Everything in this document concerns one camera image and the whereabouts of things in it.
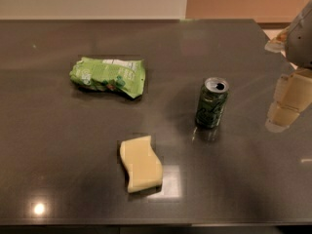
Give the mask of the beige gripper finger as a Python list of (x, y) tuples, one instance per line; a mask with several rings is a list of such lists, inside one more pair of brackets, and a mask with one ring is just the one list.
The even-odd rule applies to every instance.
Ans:
[(285, 50), (289, 29), (286, 27), (274, 38), (270, 39), (264, 46), (266, 51), (279, 53)]
[(281, 133), (312, 103), (312, 70), (299, 68), (290, 75), (282, 74), (273, 98), (265, 127), (272, 133)]

